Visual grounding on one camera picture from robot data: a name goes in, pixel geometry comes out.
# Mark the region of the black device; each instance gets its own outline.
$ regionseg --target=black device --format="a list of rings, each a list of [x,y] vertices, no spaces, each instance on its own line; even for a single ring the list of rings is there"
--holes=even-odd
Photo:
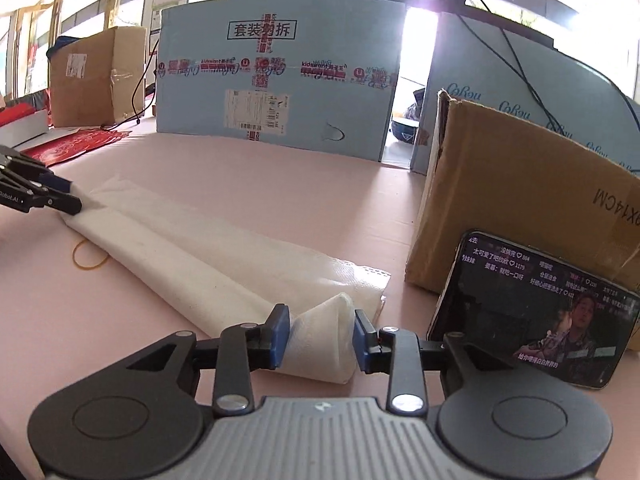
[[[548,254],[465,234],[428,339],[451,331],[567,382],[602,388],[634,330],[640,298]]]
[[[75,215],[82,202],[70,190],[71,182],[56,176],[39,160],[0,145],[0,205],[23,213],[48,206]]]
[[[373,398],[253,398],[250,371],[280,365],[289,309],[220,338],[176,332],[60,390],[28,437],[49,479],[554,480],[594,478],[609,447],[606,413],[576,388],[493,357],[451,333],[419,340],[355,313],[360,369],[389,374]],[[194,400],[215,368],[212,405]],[[431,409],[423,370],[447,400]]]

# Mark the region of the barcode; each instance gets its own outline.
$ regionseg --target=barcode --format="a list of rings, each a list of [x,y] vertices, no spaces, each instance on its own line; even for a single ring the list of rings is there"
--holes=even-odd
[[[262,126],[260,124],[240,123],[240,128],[243,130],[253,130],[254,132],[262,131]]]

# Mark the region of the pink tabletop surface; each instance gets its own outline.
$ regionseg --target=pink tabletop surface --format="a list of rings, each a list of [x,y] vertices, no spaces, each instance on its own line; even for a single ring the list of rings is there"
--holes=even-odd
[[[55,171],[85,189],[119,176],[237,226],[386,270],[391,280],[378,325],[426,332],[436,297],[403,281],[422,176],[263,142],[145,133],[154,127],[145,120],[132,136]],[[116,261],[77,269],[71,253],[80,240],[53,210],[0,208],[0,442],[29,478],[42,476],[26,437],[42,399],[171,332],[195,330]],[[639,370],[638,354],[626,352],[609,386],[590,393],[614,424],[601,480],[640,478]],[[210,402],[212,377],[201,380],[201,402]],[[261,370],[252,380],[257,399],[382,401],[387,382],[358,372],[348,384],[329,384]],[[427,381],[431,403],[442,402],[437,374]]]

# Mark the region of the smartphone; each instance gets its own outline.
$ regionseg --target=smartphone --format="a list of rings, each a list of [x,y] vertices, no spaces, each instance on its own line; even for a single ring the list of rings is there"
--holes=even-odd
[[[460,242],[427,339],[447,332],[563,381],[602,388],[631,338],[640,297],[548,254],[483,232]]]

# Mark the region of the red envelope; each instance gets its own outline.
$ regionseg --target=red envelope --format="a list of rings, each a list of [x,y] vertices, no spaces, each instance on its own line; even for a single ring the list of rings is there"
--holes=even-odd
[[[50,140],[34,148],[23,151],[25,155],[36,158],[45,166],[53,166],[60,162],[65,162],[83,153],[96,150],[101,146],[111,144],[123,139],[130,134],[128,132],[108,132],[100,128],[78,130],[68,136]]]

